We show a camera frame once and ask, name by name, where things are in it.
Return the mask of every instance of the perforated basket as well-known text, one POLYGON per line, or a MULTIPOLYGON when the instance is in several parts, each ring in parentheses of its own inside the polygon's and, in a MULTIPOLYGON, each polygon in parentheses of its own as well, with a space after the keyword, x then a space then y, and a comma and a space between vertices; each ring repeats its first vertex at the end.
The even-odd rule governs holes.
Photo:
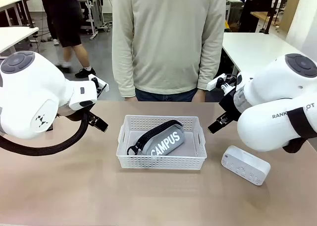
POLYGON ((198 117, 126 115, 118 137, 117 157, 122 168, 200 170, 207 158, 198 117), (127 155, 127 149, 150 129, 175 119, 184 126, 185 142, 167 156, 127 155))

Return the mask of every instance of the white power strip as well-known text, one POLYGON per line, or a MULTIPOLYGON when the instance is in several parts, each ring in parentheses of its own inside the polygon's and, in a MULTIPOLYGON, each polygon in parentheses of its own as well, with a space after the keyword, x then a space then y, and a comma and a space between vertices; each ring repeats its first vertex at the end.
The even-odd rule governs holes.
POLYGON ((222 156, 221 164, 254 185, 262 185, 271 165, 235 146, 230 146, 222 156))

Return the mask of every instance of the gray pencil case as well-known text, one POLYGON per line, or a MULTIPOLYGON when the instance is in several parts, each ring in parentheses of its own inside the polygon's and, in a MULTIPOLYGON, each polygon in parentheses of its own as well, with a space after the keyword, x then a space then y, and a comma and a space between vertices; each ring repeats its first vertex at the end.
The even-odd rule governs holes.
POLYGON ((164 156, 185 142, 183 125, 176 121, 167 121, 143 134, 127 155, 164 156))

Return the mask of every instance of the hand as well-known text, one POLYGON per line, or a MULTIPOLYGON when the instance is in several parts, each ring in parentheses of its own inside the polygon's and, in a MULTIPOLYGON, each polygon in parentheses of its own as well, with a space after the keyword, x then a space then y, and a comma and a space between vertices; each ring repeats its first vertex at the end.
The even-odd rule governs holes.
POLYGON ((192 102, 205 102, 206 93, 203 90, 198 89, 196 94, 194 95, 192 102))
POLYGON ((138 99, 137 99, 136 96, 134 96, 134 97, 125 97, 124 100, 128 101, 128 102, 138 102, 138 99))

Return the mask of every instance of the sleeve cuff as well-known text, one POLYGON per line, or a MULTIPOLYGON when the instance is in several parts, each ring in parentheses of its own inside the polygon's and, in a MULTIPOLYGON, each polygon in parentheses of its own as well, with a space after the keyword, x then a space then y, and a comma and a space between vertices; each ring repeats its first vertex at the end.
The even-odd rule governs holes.
POLYGON ((197 88, 206 91, 207 90, 207 81, 198 80, 197 88))
POLYGON ((134 97, 135 96, 135 88, 124 88, 124 89, 119 89, 120 95, 122 97, 134 97))

